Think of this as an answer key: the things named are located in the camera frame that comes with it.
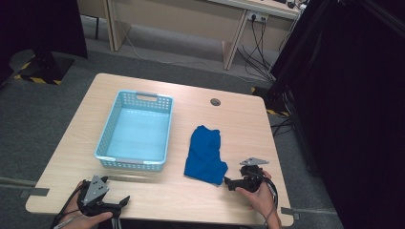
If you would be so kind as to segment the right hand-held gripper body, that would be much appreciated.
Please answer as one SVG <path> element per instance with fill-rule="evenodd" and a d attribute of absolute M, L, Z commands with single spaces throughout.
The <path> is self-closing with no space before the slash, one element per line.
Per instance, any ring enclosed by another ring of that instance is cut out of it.
<path fill-rule="evenodd" d="M 261 168 L 262 164 L 268 164 L 268 161 L 256 157 L 243 160 L 241 162 L 242 168 L 240 169 L 243 179 L 240 181 L 239 186 L 250 193 L 254 193 L 263 182 L 267 182 L 267 178 Z"/>

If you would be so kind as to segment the light blue plastic basket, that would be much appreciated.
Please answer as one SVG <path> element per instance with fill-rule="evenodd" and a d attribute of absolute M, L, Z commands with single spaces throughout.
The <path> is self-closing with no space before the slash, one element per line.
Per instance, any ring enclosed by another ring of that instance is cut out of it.
<path fill-rule="evenodd" d="M 173 104 L 170 95 L 119 91 L 95 158 L 106 168 L 160 172 L 167 158 Z"/>

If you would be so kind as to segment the large black curtain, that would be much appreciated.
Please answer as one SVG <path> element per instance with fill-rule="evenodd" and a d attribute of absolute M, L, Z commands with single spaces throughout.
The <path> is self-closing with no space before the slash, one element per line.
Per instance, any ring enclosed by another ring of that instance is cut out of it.
<path fill-rule="evenodd" d="M 309 0 L 272 74 L 345 229 L 405 229 L 405 0 Z"/>

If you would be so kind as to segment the grey tape strip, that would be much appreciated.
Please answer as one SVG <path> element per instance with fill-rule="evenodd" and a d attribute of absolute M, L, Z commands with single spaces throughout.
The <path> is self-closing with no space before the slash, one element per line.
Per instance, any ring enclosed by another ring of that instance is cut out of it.
<path fill-rule="evenodd" d="M 19 193 L 20 198 L 29 198 L 31 196 L 45 197 L 49 193 L 48 188 L 29 188 L 22 189 Z"/>
<path fill-rule="evenodd" d="M 290 209 L 290 208 L 282 207 L 281 208 L 281 213 L 284 214 L 284 215 L 293 216 L 294 220 L 300 220 L 301 219 L 300 214 L 295 212 L 293 209 Z"/>

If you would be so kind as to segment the person's right hand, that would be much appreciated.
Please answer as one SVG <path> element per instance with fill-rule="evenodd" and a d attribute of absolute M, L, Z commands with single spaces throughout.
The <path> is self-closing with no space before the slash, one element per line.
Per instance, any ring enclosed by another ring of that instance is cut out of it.
<path fill-rule="evenodd" d="M 282 222 L 275 208 L 273 195 L 265 181 L 261 183 L 255 193 L 248 192 L 241 187 L 237 187 L 235 192 L 245 197 L 251 207 L 264 217 L 267 229 L 282 229 Z"/>

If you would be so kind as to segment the yellow black hazard tape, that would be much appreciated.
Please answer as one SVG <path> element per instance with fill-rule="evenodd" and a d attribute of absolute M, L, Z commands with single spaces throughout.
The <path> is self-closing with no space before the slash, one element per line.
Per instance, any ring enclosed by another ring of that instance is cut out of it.
<path fill-rule="evenodd" d="M 266 111 L 271 115 L 278 115 L 287 117 L 289 116 L 288 108 L 282 97 L 269 98 L 267 96 L 267 88 L 252 87 L 251 93 L 255 96 L 261 97 L 265 102 Z"/>

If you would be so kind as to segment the blue cloth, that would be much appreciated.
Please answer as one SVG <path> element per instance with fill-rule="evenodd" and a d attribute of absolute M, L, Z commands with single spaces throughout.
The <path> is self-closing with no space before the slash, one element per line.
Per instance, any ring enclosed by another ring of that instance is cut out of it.
<path fill-rule="evenodd" d="M 227 164 L 221 160 L 219 130 L 198 126 L 190 138 L 183 174 L 210 184 L 221 185 Z"/>

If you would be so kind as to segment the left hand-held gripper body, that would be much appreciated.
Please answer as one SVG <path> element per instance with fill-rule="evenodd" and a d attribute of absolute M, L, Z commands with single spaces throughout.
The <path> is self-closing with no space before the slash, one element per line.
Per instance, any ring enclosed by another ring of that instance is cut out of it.
<path fill-rule="evenodd" d="M 83 181 L 83 187 L 77 199 L 77 206 L 83 215 L 93 217 L 111 212 L 108 204 L 103 202 L 104 196 L 109 191 L 107 180 L 107 177 L 93 176 L 91 180 Z"/>

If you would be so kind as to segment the small black curtain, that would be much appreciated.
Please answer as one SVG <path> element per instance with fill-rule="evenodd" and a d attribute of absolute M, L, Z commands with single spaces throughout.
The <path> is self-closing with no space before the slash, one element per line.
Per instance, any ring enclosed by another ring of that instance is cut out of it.
<path fill-rule="evenodd" d="M 77 0 L 0 0 L 0 88 L 13 74 L 11 58 L 24 50 L 85 58 Z"/>

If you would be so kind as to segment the beige wooden desk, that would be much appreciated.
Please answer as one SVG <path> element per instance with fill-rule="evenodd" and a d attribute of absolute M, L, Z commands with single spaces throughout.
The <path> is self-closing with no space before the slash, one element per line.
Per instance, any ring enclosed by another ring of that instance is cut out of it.
<path fill-rule="evenodd" d="M 133 26 L 144 26 L 211 38 L 222 42 L 224 68 L 231 68 L 238 48 L 255 46 L 277 51 L 300 11 L 276 0 L 77 0 L 79 12 L 103 18 L 110 49 L 117 52 Z M 252 10 L 268 14 L 252 22 Z"/>

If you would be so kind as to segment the black stand base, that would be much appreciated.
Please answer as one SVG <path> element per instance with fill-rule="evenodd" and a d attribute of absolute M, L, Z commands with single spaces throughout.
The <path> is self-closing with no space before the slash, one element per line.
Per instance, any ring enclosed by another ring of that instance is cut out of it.
<path fill-rule="evenodd" d="M 33 51 L 33 56 L 14 78 L 33 83 L 60 85 L 74 62 L 72 58 L 54 57 L 51 52 Z"/>

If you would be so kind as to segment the person's left hand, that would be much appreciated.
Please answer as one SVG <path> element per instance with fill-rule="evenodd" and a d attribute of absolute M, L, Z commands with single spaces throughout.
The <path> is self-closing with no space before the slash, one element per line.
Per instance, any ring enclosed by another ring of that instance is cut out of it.
<path fill-rule="evenodd" d="M 110 219 L 112 213 L 106 212 L 93 217 L 83 215 L 76 204 L 79 193 L 76 193 L 69 199 L 66 207 L 63 210 L 60 223 L 65 223 L 61 229 L 93 229 L 99 223 Z"/>

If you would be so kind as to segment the white power strip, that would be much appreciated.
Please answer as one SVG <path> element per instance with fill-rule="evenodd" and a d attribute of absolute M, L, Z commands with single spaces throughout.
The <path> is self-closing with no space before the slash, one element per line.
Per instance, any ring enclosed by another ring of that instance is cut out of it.
<path fill-rule="evenodd" d="M 268 19 L 268 14 L 250 10 L 247 13 L 247 19 L 252 22 L 265 23 Z"/>

